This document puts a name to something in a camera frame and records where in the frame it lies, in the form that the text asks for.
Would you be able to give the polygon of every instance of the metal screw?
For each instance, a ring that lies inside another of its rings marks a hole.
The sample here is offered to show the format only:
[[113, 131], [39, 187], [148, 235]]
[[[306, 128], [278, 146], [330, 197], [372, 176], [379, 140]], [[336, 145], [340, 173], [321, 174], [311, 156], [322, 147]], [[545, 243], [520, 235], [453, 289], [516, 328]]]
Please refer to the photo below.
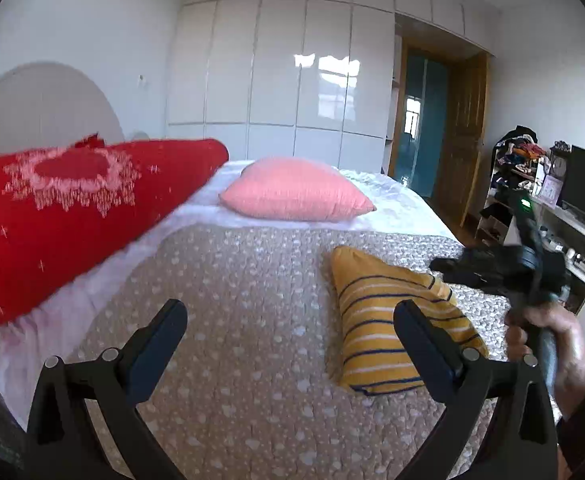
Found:
[[533, 354], [526, 354], [524, 356], [524, 363], [526, 363], [531, 368], [535, 368], [537, 366], [537, 357]]
[[479, 359], [479, 352], [476, 351], [474, 348], [464, 348], [463, 352], [461, 352], [463, 358], [467, 361], [476, 361]]
[[44, 363], [46, 368], [54, 368], [59, 363], [59, 358], [56, 355], [48, 357]]
[[119, 350], [117, 348], [109, 348], [104, 350], [104, 353], [101, 354], [101, 358], [104, 361], [114, 361], [115, 359], [117, 359], [117, 356], [119, 355]]

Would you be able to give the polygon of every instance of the patterned bedspread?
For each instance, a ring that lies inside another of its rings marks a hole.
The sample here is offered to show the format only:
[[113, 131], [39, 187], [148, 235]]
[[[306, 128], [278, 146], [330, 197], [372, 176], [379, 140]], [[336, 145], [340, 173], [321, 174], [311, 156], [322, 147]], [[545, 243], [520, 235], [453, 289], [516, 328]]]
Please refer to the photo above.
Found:
[[[425, 388], [356, 396], [337, 385], [341, 321], [330, 253], [350, 245], [424, 272], [454, 256], [448, 238], [196, 225], [167, 238], [95, 319], [70, 361], [123, 346], [168, 298], [186, 335], [139, 411], [189, 479], [393, 479], [443, 412]], [[502, 358], [508, 303], [454, 286], [491, 355]], [[126, 472], [90, 407], [111, 463]], [[487, 402], [454, 469], [466, 469], [492, 413]]]

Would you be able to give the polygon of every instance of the picture frame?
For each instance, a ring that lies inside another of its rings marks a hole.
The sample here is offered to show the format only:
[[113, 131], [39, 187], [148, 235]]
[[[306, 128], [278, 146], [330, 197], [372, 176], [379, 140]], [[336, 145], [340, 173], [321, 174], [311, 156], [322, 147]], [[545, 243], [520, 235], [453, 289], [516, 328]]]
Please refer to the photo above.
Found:
[[541, 190], [537, 195], [537, 200], [554, 209], [557, 206], [557, 200], [559, 200], [562, 184], [562, 181], [558, 178], [553, 177], [551, 174], [547, 174], [546, 178], [543, 180]]

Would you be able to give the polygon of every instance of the white headboard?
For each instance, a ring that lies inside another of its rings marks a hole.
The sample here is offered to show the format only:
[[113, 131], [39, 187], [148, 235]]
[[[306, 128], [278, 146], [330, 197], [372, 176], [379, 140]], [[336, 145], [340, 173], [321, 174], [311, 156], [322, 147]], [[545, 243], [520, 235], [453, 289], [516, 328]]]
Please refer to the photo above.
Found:
[[0, 153], [67, 146], [97, 132], [106, 144], [125, 140], [106, 96], [81, 72], [39, 62], [0, 78]]

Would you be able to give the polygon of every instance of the red pillow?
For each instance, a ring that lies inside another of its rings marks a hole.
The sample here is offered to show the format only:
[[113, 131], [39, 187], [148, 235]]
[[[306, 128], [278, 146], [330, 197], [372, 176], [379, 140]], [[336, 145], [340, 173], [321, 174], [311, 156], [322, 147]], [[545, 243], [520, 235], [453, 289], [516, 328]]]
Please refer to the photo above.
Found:
[[135, 240], [227, 160], [213, 139], [0, 156], [0, 324]]

